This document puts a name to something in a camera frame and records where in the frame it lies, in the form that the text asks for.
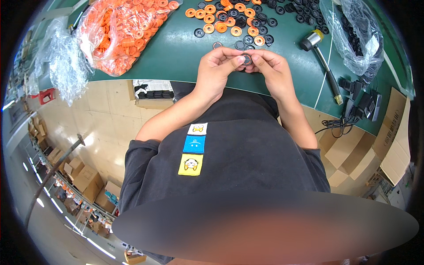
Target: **finger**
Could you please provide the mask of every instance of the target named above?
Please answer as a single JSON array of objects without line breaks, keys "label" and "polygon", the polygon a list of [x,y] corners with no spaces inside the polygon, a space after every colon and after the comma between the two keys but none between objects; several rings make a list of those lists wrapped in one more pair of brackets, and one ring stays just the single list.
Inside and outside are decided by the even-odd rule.
[{"label": "finger", "polygon": [[243,56],[237,56],[218,67],[221,69],[221,71],[223,71],[223,74],[229,75],[232,71],[240,67],[244,61],[245,58]]}]

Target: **fluorescent light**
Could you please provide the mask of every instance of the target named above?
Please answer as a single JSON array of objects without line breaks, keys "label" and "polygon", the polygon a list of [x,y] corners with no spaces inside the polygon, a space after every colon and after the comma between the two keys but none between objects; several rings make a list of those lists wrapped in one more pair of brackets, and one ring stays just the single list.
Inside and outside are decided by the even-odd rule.
[{"label": "fluorescent light", "polygon": [[49,191],[46,189],[46,187],[44,187],[44,191],[47,193],[47,195],[50,197],[50,193]]},{"label": "fluorescent light", "polygon": [[104,250],[103,248],[101,248],[99,245],[97,245],[96,243],[93,242],[93,240],[87,238],[88,242],[92,243],[93,246],[95,246],[96,248],[100,249],[100,251],[102,251],[104,254],[108,255],[109,257],[116,259],[116,257],[112,254],[110,254],[109,252],[107,252],[106,250]]},{"label": "fluorescent light", "polygon": [[53,204],[56,206],[56,208],[59,210],[60,213],[63,213],[63,211],[59,208],[59,205],[53,200],[53,198],[50,198],[53,202]]},{"label": "fluorescent light", "polygon": [[40,181],[40,183],[43,183],[43,181],[40,178],[40,175],[38,173],[35,173],[37,175],[38,180]]},{"label": "fluorescent light", "polygon": [[43,202],[41,201],[41,199],[40,199],[40,198],[37,198],[37,202],[38,202],[38,204],[39,204],[39,205],[41,205],[41,207],[43,207],[43,208],[44,208],[44,204],[43,204]]},{"label": "fluorescent light", "polygon": [[3,109],[2,109],[2,111],[3,111],[3,110],[5,110],[5,109],[7,109],[10,105],[12,105],[12,104],[13,104],[13,102],[15,102],[15,101],[14,101],[14,100],[12,100],[11,102],[9,102],[9,104],[5,105],[5,106],[3,107]]}]

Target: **clear plastic bag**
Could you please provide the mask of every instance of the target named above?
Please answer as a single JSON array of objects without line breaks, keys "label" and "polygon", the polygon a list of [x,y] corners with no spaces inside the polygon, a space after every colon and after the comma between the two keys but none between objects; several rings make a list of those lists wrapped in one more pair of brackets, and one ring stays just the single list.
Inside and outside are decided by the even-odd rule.
[{"label": "clear plastic bag", "polygon": [[[337,51],[343,63],[354,74],[372,80],[383,62],[383,35],[377,20],[362,0],[340,0],[341,9],[332,0],[320,0],[320,9],[332,33]],[[353,32],[359,37],[363,56],[356,55],[343,29],[343,14],[352,25]]]},{"label": "clear plastic bag", "polygon": [[91,66],[117,77],[128,71],[182,0],[97,0],[75,31]]}]

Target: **person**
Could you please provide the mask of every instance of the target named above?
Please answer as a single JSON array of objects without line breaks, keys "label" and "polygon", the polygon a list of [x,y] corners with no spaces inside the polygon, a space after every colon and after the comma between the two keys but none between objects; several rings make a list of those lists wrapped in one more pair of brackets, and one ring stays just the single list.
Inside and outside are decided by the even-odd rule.
[{"label": "person", "polygon": [[[243,53],[253,64],[242,65]],[[225,89],[228,75],[241,70],[262,73],[272,98]],[[119,211],[171,196],[255,189],[330,192],[286,59],[220,47],[200,60],[193,90],[130,142]],[[161,264],[173,259],[145,253]]]}]

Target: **metal pole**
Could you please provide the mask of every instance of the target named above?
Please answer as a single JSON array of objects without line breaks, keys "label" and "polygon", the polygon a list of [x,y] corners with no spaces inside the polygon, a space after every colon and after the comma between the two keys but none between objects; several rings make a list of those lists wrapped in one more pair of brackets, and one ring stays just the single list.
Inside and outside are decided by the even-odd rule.
[{"label": "metal pole", "polygon": [[68,155],[71,154],[72,151],[75,150],[80,144],[84,144],[84,140],[82,139],[82,136],[77,134],[78,141],[76,141],[67,151],[66,153],[59,159],[58,162],[53,166],[53,168],[50,170],[50,172],[44,177],[43,183],[38,187],[37,191],[35,192],[34,197],[32,198],[31,204],[29,205],[27,216],[25,217],[25,229],[28,229],[29,224],[29,218],[31,217],[32,210],[34,209],[35,202],[37,201],[37,198],[40,196],[41,191],[43,190],[44,186],[46,185],[47,181],[56,173],[56,170],[59,168],[60,164],[68,157]]}]

